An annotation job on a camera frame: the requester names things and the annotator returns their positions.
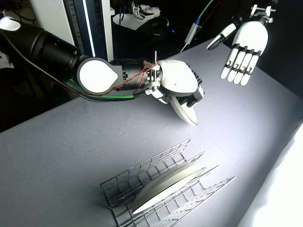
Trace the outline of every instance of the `white plate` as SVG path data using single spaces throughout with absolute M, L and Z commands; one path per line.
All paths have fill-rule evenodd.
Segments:
M 187 103 L 180 105 L 177 98 L 174 96 L 170 97 L 170 104 L 174 108 L 178 116 L 191 125 L 198 125 L 199 121 L 196 112 L 193 107 L 188 107 Z
M 201 164 L 188 163 L 157 176 L 149 184 L 145 185 L 135 198 L 132 207 L 133 214 L 140 213 L 165 199 L 199 176 L 204 170 L 205 168 Z

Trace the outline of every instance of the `gray table surface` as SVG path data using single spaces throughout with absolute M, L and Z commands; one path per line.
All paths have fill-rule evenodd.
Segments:
M 172 57 L 203 79 L 198 126 L 153 98 L 77 98 L 1 133 L 0 226 L 115 226 L 99 184 L 187 138 L 186 155 L 206 151 L 199 162 L 220 164 L 206 185 L 237 178 L 179 226 L 236 226 L 303 118 L 303 103 L 258 68 L 245 87 L 220 79 L 230 49 L 205 47 Z

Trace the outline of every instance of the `wire rack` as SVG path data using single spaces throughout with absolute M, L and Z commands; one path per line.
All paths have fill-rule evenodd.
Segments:
M 118 227 L 173 226 L 235 179 L 232 177 L 211 187 L 203 187 L 201 179 L 218 167 L 215 166 L 151 208 L 133 215 L 131 210 L 133 201 L 144 185 L 168 169 L 195 162 L 204 154 L 202 152 L 186 160 L 183 153 L 189 142 L 190 139 L 187 139 L 100 185 Z

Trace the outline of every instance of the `green wire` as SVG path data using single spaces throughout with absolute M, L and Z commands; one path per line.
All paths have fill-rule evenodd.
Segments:
M 81 89 L 83 92 L 85 92 L 78 84 L 76 84 L 74 81 L 72 81 L 71 79 L 69 79 L 67 81 L 67 83 L 77 87 L 78 89 Z M 126 95 L 126 96 L 98 96 L 98 97 L 101 97 L 101 98 L 134 98 L 133 95 Z
M 207 6 L 204 8 L 202 13 L 200 14 L 199 18 L 204 14 L 205 10 L 209 7 L 209 5 L 213 2 L 213 0 L 210 0 L 210 2 L 207 4 Z

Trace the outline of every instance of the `metal wire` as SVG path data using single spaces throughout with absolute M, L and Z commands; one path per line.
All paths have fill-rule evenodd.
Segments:
M 100 185 L 118 227 L 173 226 L 235 178 L 228 178 L 209 188 L 203 187 L 201 179 L 218 167 L 215 166 L 144 212 L 133 215 L 133 201 L 144 185 L 168 169 L 195 162 L 204 154 L 202 152 L 185 159 L 182 152 L 186 151 L 189 142 L 190 139 L 187 139 Z

